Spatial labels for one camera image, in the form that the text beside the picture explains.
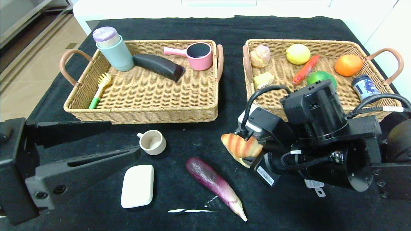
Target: green apple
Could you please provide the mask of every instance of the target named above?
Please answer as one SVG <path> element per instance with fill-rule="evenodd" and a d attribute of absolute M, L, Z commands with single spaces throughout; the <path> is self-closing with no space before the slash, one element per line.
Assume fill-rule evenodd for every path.
<path fill-rule="evenodd" d="M 317 71 L 317 72 L 312 73 L 307 79 L 307 85 L 313 84 L 317 82 L 318 80 L 323 81 L 326 79 L 330 79 L 335 89 L 337 89 L 337 81 L 335 80 L 335 78 L 329 73 L 323 72 L 323 71 Z"/>

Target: eggplant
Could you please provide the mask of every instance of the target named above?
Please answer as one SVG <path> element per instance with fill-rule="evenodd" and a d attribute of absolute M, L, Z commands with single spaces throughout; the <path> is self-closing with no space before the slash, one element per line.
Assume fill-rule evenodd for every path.
<path fill-rule="evenodd" d="M 157 55 L 137 54 L 133 56 L 134 65 L 153 71 L 177 82 L 184 74 L 185 68 L 171 60 Z"/>
<path fill-rule="evenodd" d="M 245 222 L 247 221 L 240 199 L 230 185 L 218 175 L 214 169 L 198 157 L 191 157 L 188 159 L 185 163 L 185 168 L 194 179 L 217 195 Z"/>

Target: green brush handle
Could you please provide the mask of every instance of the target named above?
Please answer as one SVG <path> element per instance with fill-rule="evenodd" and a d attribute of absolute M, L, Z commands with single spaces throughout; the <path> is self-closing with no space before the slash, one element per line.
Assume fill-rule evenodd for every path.
<path fill-rule="evenodd" d="M 100 101 L 100 98 L 94 97 L 88 109 L 95 109 L 99 101 Z"/>

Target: lime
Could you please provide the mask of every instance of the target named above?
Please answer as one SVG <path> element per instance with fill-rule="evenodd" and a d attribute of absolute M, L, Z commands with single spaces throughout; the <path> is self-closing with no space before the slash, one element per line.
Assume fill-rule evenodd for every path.
<path fill-rule="evenodd" d="M 317 82 L 318 80 L 323 81 L 326 79 L 330 79 L 335 89 L 337 89 L 337 81 L 335 80 L 335 78 L 329 73 L 323 72 L 323 71 L 317 71 L 317 72 L 312 73 L 307 79 L 307 85 L 313 84 Z"/>
<path fill-rule="evenodd" d="M 311 56 L 308 47 L 300 43 L 293 44 L 291 47 L 287 48 L 286 54 L 287 60 L 295 65 L 306 63 Z"/>

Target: lemon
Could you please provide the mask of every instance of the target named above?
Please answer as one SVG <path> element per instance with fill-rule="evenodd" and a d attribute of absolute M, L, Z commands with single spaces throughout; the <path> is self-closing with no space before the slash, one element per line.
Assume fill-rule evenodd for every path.
<path fill-rule="evenodd" d="M 286 53 L 287 53 L 288 61 L 290 61 L 290 63 L 295 64 L 295 65 L 301 65 L 301 64 L 306 63 L 311 56 L 311 53 L 308 47 L 300 43 L 291 45 L 291 47 L 289 47 L 286 50 Z"/>

